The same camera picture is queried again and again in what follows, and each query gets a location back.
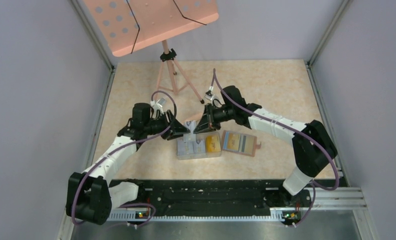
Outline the clear plastic card box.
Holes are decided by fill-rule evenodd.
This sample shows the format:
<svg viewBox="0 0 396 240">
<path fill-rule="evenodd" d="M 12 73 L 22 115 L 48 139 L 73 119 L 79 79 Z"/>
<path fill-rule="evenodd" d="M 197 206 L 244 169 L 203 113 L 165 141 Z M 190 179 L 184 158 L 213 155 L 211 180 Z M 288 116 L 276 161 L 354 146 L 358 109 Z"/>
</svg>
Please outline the clear plastic card box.
<svg viewBox="0 0 396 240">
<path fill-rule="evenodd" d="M 184 137 L 176 141 L 178 160 L 194 160 L 218 158 L 222 155 L 221 137 L 218 132 L 194 134 L 195 138 L 186 140 Z"/>
</svg>

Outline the brown leather card holder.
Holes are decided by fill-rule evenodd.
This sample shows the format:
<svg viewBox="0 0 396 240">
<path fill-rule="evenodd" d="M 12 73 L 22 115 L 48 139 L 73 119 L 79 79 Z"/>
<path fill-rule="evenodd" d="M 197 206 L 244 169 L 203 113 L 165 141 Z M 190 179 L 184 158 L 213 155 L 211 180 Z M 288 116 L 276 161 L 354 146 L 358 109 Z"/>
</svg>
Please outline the brown leather card holder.
<svg viewBox="0 0 396 240">
<path fill-rule="evenodd" d="M 254 157 L 259 149 L 261 149 L 261 142 L 258 141 L 257 136 L 235 131 L 223 131 L 222 151 Z"/>
</svg>

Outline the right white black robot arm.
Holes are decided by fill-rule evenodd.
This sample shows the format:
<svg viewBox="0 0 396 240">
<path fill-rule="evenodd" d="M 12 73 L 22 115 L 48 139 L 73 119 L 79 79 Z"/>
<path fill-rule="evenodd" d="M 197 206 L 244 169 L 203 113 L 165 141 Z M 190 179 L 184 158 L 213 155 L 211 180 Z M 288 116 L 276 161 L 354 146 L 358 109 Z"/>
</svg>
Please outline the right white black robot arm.
<svg viewBox="0 0 396 240">
<path fill-rule="evenodd" d="M 206 104 L 193 132 L 203 134 L 217 131 L 223 122 L 233 120 L 240 126 L 271 134 L 290 144 L 296 167 L 284 180 L 279 200 L 285 206 L 294 205 L 299 200 L 299 192 L 338 154 L 326 128 L 318 120 L 296 122 L 275 115 L 256 103 L 247 103 L 240 90 L 233 85 L 223 88 L 221 93 L 224 103 L 220 106 Z"/>
</svg>

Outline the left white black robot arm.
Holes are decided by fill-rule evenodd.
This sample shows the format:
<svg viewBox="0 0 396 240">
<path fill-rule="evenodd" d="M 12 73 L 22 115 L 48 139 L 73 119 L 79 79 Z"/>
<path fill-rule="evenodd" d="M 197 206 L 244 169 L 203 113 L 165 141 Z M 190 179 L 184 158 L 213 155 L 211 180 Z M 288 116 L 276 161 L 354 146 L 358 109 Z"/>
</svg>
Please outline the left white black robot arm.
<svg viewBox="0 0 396 240">
<path fill-rule="evenodd" d="M 169 141 L 189 133 L 170 110 L 155 111 L 149 103 L 135 104 L 127 125 L 119 130 L 102 156 L 86 170 L 69 177 L 66 214 L 74 224 L 102 225 L 111 211 L 124 203 L 135 207 L 143 205 L 146 193 L 137 184 L 124 182 L 110 186 L 111 181 L 144 142 L 157 137 Z"/>
</svg>

